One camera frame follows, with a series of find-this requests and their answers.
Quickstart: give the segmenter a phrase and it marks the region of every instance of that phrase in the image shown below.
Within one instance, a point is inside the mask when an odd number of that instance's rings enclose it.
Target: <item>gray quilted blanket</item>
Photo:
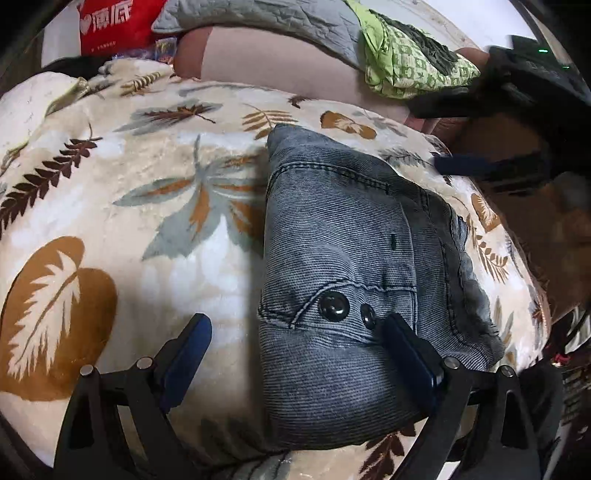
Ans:
[[[152,31],[177,34],[227,24],[304,38],[365,70],[359,20],[343,0],[168,0]]]

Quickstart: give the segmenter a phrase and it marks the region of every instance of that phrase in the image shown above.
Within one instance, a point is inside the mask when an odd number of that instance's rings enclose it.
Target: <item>green patterned cloth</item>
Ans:
[[[478,68],[461,55],[458,55],[450,75],[441,74],[406,33],[388,25],[357,0],[345,2],[361,24],[367,58],[365,82],[374,92],[390,98],[408,99],[423,92],[466,85],[480,75]]]

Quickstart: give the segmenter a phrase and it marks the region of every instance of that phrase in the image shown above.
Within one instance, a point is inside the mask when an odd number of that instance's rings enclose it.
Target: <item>snap button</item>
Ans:
[[[375,312],[372,306],[368,303],[361,305],[361,320],[368,330],[375,328]]]
[[[340,322],[349,314],[349,300],[339,291],[325,291],[318,301],[318,310],[329,322]]]

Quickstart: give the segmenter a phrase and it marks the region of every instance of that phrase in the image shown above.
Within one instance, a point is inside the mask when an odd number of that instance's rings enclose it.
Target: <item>bed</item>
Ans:
[[[540,354],[545,294],[475,184],[436,173],[433,153],[446,152],[436,137],[356,105],[185,79],[145,60],[110,62],[87,83],[63,80],[14,99],[12,109],[28,101],[47,113],[66,95],[0,177],[0,411],[46,464],[80,367],[126,369],[195,312],[211,318],[212,345],[170,421],[214,478],[382,480],[409,451],[423,421],[337,449],[268,444],[256,305],[265,144],[277,123],[382,158],[449,202],[469,227],[466,251],[505,344],[501,363],[520,371]]]

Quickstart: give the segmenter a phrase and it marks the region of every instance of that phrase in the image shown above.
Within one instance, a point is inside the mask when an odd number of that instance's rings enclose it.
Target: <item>white wall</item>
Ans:
[[[423,0],[452,21],[480,48],[510,47],[508,35],[534,38],[509,0]]]
[[[80,15],[76,5],[81,0],[73,0],[66,5],[43,32],[41,67],[63,57],[80,55]]]
[[[478,47],[510,47],[508,35],[535,38],[509,0],[361,0],[364,5],[395,20],[409,23],[431,33],[439,42],[455,50],[465,46],[458,41],[453,26],[430,15],[421,3],[427,3],[447,18]]]

